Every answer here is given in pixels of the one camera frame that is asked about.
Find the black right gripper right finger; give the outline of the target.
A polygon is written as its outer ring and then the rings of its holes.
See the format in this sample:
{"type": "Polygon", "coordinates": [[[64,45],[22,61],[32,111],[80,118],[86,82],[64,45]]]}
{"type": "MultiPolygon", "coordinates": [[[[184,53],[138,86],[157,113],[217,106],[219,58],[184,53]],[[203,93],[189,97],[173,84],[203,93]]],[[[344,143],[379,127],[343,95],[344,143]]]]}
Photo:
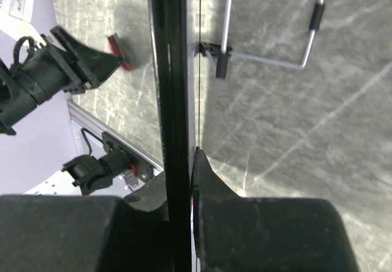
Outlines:
{"type": "Polygon", "coordinates": [[[197,148],[194,235],[202,271],[358,271],[337,209],[320,198],[244,198],[197,148]]]}

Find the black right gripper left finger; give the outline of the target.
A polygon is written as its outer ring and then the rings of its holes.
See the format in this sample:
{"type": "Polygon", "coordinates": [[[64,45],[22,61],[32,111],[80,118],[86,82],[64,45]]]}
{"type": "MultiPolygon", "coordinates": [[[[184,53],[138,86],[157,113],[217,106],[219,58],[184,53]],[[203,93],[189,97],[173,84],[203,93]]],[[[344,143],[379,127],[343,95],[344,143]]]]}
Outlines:
{"type": "Polygon", "coordinates": [[[165,180],[117,196],[3,195],[2,271],[170,271],[165,180]]]}

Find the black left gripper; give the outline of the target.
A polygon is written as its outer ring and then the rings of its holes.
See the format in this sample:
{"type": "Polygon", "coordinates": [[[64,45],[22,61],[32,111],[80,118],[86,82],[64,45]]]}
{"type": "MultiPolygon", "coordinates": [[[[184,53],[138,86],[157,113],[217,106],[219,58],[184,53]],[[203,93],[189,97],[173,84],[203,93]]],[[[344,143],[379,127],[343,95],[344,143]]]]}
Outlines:
{"type": "Polygon", "coordinates": [[[120,55],[86,46],[60,25],[50,32],[62,51],[49,42],[37,48],[31,36],[21,37],[13,48],[12,80],[36,104],[60,91],[81,94],[98,88],[123,64],[120,55]]]}

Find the red bone-shaped eraser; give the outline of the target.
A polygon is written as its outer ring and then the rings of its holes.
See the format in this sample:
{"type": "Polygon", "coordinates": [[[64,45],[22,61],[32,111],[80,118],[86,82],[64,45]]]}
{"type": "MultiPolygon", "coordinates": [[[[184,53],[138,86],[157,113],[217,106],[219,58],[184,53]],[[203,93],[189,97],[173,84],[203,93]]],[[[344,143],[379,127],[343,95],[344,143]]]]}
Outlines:
{"type": "Polygon", "coordinates": [[[149,61],[149,54],[138,44],[130,39],[114,33],[107,37],[110,50],[114,55],[122,57],[122,69],[133,72],[142,68],[149,61]]]}

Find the white whiteboard black frame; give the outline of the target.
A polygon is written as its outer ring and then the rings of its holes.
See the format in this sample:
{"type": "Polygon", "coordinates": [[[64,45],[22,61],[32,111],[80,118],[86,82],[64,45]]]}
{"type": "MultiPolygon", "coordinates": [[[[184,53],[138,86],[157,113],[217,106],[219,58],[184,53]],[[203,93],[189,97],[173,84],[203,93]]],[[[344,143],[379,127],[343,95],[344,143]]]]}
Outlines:
{"type": "Polygon", "coordinates": [[[195,271],[192,167],[196,148],[194,0],[148,0],[175,271],[195,271]]]}

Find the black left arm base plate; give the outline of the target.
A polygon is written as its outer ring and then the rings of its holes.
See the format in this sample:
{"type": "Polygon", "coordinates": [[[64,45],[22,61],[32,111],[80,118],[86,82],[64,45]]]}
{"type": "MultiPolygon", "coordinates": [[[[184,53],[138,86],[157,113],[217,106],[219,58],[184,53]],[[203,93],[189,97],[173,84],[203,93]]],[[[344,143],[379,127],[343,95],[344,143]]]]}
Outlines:
{"type": "Polygon", "coordinates": [[[107,131],[102,132],[102,141],[106,155],[102,159],[113,170],[113,174],[119,170],[127,171],[133,178],[138,178],[147,183],[154,178],[154,167],[136,150],[126,145],[107,131]]]}

